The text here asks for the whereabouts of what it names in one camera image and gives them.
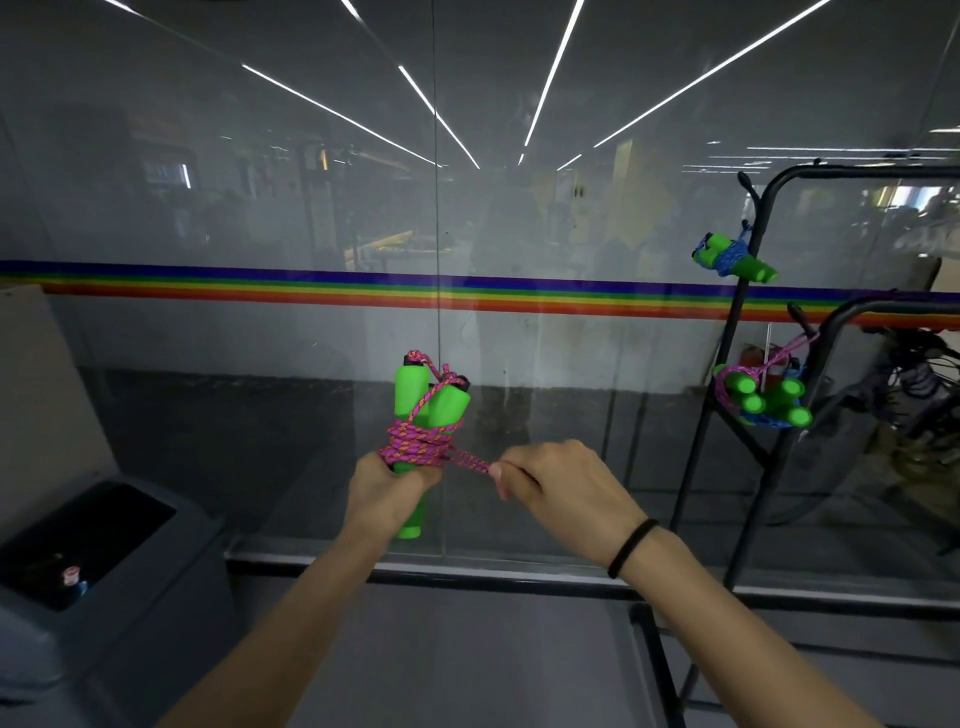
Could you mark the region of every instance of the pink rope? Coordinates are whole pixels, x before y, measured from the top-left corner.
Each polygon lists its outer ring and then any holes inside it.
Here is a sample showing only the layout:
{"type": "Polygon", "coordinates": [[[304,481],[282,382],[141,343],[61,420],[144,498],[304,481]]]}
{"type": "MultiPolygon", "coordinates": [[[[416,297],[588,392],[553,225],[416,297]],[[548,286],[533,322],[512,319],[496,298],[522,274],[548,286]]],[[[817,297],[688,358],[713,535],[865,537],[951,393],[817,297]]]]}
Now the pink rope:
{"type": "Polygon", "coordinates": [[[486,462],[453,445],[453,433],[464,426],[463,418],[460,422],[444,427],[414,425],[414,418],[440,390],[454,384],[464,384],[466,381],[456,372],[451,372],[446,364],[437,371],[433,361],[423,352],[414,350],[407,354],[407,358],[426,364],[437,379],[437,385],[423,395],[406,420],[396,420],[387,428],[390,444],[380,450],[380,457],[387,465],[403,462],[442,468],[446,463],[453,463],[461,468],[486,473],[489,467],[486,462]]]}
{"type": "Polygon", "coordinates": [[[717,400],[723,404],[727,409],[737,409],[736,405],[730,399],[730,394],[727,392],[727,386],[725,384],[727,380],[727,375],[731,372],[742,372],[743,374],[749,376],[753,381],[756,382],[756,386],[760,386],[760,381],[763,378],[763,373],[769,370],[771,367],[776,367],[778,364],[782,364],[784,361],[790,360],[790,354],[795,352],[797,349],[802,349],[808,344],[813,343],[820,333],[815,333],[812,336],[807,336],[805,333],[795,336],[787,342],[786,346],[780,349],[777,352],[777,355],[771,358],[766,364],[763,364],[759,367],[741,367],[739,365],[733,365],[730,367],[725,367],[721,369],[719,374],[713,379],[713,393],[716,395],[717,400]]]}

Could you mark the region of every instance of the black hook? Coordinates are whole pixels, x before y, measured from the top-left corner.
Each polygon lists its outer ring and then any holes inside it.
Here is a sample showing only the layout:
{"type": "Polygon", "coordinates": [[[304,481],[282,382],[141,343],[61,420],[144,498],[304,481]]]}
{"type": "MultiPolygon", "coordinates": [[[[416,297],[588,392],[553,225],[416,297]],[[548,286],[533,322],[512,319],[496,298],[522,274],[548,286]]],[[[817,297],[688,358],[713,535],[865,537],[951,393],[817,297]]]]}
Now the black hook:
{"type": "Polygon", "coordinates": [[[740,182],[741,187],[747,190],[750,199],[754,201],[754,210],[759,211],[760,196],[756,193],[756,187],[754,187],[754,183],[750,181],[750,176],[746,172],[737,172],[736,180],[740,182]]]}
{"type": "Polygon", "coordinates": [[[790,314],[790,318],[797,322],[797,324],[804,330],[806,338],[812,339],[817,335],[817,331],[814,327],[810,325],[809,320],[806,318],[804,310],[792,301],[786,305],[786,312],[790,314]]]}

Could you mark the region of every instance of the floor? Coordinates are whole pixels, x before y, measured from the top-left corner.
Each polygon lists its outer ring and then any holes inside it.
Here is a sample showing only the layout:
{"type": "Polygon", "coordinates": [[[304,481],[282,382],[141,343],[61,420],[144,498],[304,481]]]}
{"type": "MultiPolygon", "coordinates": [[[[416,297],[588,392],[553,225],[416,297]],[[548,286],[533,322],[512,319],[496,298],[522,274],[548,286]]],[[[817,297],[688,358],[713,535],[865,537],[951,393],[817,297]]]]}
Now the floor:
{"type": "MultiPolygon", "coordinates": [[[[292,584],[240,577],[248,629],[292,584]]],[[[289,725],[655,726],[628,605],[587,598],[367,585],[289,725]]],[[[960,624],[761,612],[887,725],[952,728],[960,624]]],[[[675,682],[689,664],[668,634],[675,682]]],[[[731,728],[706,684],[689,728],[731,728]]]]}
{"type": "MultiPolygon", "coordinates": [[[[240,532],[320,541],[337,533],[356,457],[382,445],[393,398],[390,384],[341,380],[89,370],[84,379],[126,473],[193,498],[240,532]]],[[[519,442],[579,438],[605,454],[651,516],[669,518],[698,393],[471,393],[476,407],[458,433],[460,447],[494,458],[519,442]],[[508,397],[528,398],[524,421],[491,426],[478,416],[508,397]]],[[[517,410],[516,403],[501,408],[517,410]]],[[[835,436],[804,441],[772,509],[775,518],[790,511],[796,518],[761,532],[753,568],[798,578],[957,582],[957,555],[937,556],[944,545],[938,537],[879,498],[884,476],[858,455],[871,430],[850,415],[835,436]]],[[[757,473],[714,420],[681,528],[707,565],[727,563],[757,473]]],[[[423,536],[405,545],[417,553],[575,562],[477,473],[450,469],[443,488],[429,494],[427,514],[423,536]]]]}

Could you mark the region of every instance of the trash can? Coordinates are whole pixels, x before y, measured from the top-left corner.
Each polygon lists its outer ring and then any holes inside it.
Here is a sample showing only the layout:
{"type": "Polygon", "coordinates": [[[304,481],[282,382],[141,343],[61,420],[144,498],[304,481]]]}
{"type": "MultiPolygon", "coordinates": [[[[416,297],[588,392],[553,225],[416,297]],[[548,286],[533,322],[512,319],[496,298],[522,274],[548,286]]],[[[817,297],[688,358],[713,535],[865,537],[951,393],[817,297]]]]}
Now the trash can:
{"type": "Polygon", "coordinates": [[[239,634],[220,524],[98,482],[0,546],[0,726],[152,726],[239,634]]]}

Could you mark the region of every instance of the black wristband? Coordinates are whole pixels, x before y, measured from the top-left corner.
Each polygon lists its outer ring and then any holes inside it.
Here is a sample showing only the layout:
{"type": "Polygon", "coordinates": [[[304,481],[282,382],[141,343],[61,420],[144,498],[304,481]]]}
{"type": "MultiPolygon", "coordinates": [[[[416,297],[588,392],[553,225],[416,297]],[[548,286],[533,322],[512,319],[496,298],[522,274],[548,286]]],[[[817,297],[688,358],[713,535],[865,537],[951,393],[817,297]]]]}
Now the black wristband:
{"type": "Polygon", "coordinates": [[[657,522],[657,519],[647,519],[637,526],[636,531],[630,534],[630,538],[627,539],[623,547],[620,548],[619,553],[617,553],[614,557],[610,564],[610,568],[607,569],[607,576],[609,576],[611,579],[615,579],[617,576],[619,576],[620,570],[623,569],[623,565],[627,563],[627,559],[629,559],[630,554],[634,552],[636,545],[643,541],[643,537],[659,525],[660,524],[657,522]]]}

